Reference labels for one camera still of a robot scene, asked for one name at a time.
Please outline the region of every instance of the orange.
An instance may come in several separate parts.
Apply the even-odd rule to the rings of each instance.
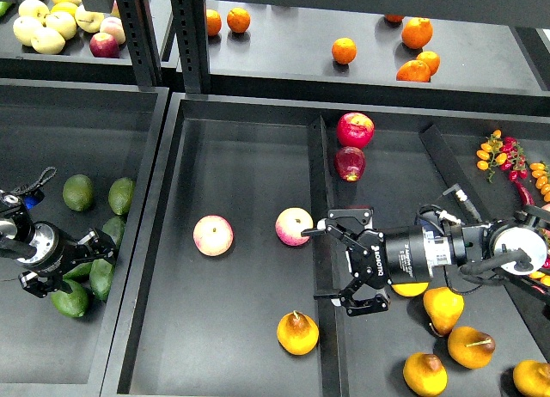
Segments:
[[[206,10],[206,26],[208,35],[216,36],[222,30],[222,17],[213,9]]]
[[[439,64],[441,64],[441,58],[439,55],[432,51],[422,52],[416,57],[416,59],[421,60],[428,65],[432,76],[436,74],[439,69]]]
[[[233,8],[227,14],[227,24],[236,34],[244,34],[250,26],[250,14],[243,8]]]
[[[401,32],[403,43],[411,49],[420,49],[426,46],[431,36],[433,36],[433,26],[430,19],[425,17],[413,17]]]
[[[397,71],[398,81],[429,82],[430,66],[422,60],[409,60]]]
[[[391,21],[392,23],[400,23],[405,19],[405,16],[399,16],[399,15],[384,15],[387,21]]]
[[[339,64],[349,64],[357,54],[358,48],[350,38],[337,39],[333,44],[333,58]]]

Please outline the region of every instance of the shelf compartment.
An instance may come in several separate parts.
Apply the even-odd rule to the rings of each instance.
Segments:
[[[107,303],[94,300],[81,319],[62,316],[50,297],[25,292],[17,280],[2,282],[0,394],[97,396],[138,234],[153,169],[167,89],[0,79],[2,189],[32,183],[48,166],[57,174],[43,188],[46,198],[31,211],[80,239],[114,216],[107,202],[111,184],[136,181],[132,207]],[[74,212],[62,198],[64,182],[86,174],[95,187],[90,211]],[[0,262],[3,279],[24,271]]]

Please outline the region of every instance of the lemon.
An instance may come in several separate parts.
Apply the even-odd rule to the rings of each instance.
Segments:
[[[136,183],[130,178],[116,180],[109,189],[109,205],[116,215],[125,215],[130,210]]]
[[[73,211],[85,211],[94,203],[92,180],[83,174],[71,176],[63,186],[63,201]]]
[[[50,12],[52,12],[52,13],[54,13],[54,12],[67,12],[67,13],[71,14],[72,17],[75,17],[76,8],[78,8],[78,6],[76,6],[74,3],[61,2],[61,3],[55,4],[52,7],[52,10],[50,10]]]
[[[71,318],[79,318],[86,314],[89,306],[88,293],[76,281],[66,279],[72,292],[67,294],[63,291],[56,291],[50,295],[53,306],[62,314]]]
[[[393,284],[392,288],[400,296],[419,296],[428,288],[429,283]]]

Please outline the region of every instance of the green lime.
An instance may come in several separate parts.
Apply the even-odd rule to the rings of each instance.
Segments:
[[[63,279],[74,279],[75,281],[83,281],[88,278],[89,272],[92,270],[92,263],[86,262],[75,266],[72,270],[63,275]]]
[[[85,211],[94,203],[92,180],[86,175],[71,176],[63,186],[63,201],[73,211]]]
[[[114,245],[117,246],[117,249],[120,249],[120,244],[122,243],[122,237],[124,236],[124,230],[126,227],[126,221],[123,217],[112,217],[109,219],[101,230],[113,238]]]
[[[53,292],[50,294],[52,303],[61,314],[67,317],[82,317],[88,311],[88,293],[78,282],[72,279],[66,279],[65,282],[70,285],[72,292],[70,294],[63,291]]]
[[[130,178],[116,180],[109,189],[109,205],[117,215],[125,215],[130,210],[136,183]]]
[[[98,300],[106,301],[113,282],[114,266],[103,259],[94,260],[89,273],[89,286]]]

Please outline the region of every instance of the cherry tomato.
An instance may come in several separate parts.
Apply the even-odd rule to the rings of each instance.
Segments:
[[[491,152],[491,151],[492,151],[492,146],[491,146],[488,142],[485,142],[485,143],[481,144],[480,147],[481,147],[485,152]]]
[[[544,171],[546,169],[546,165],[541,162],[533,162],[529,167],[534,171]]]
[[[507,171],[508,169],[512,168],[512,162],[506,161],[500,166],[500,169],[503,171]]]
[[[484,150],[478,150],[475,155],[477,155],[479,159],[482,159],[483,161],[486,161],[490,158],[489,153],[485,152]]]
[[[478,161],[477,167],[478,167],[478,169],[481,169],[482,171],[485,171],[489,168],[489,164],[487,163],[487,161]]]
[[[508,159],[508,156],[505,153],[502,153],[497,155],[497,157],[495,158],[495,162],[497,163],[497,165],[502,165],[503,163],[506,162],[507,159]]]
[[[541,189],[543,186],[545,186],[548,183],[548,177],[547,176],[541,176],[538,180],[536,180],[535,186],[536,189]]]
[[[542,170],[536,170],[536,171],[533,171],[532,175],[533,175],[533,178],[540,178],[542,176],[545,176],[547,173],[546,171],[542,171]]]

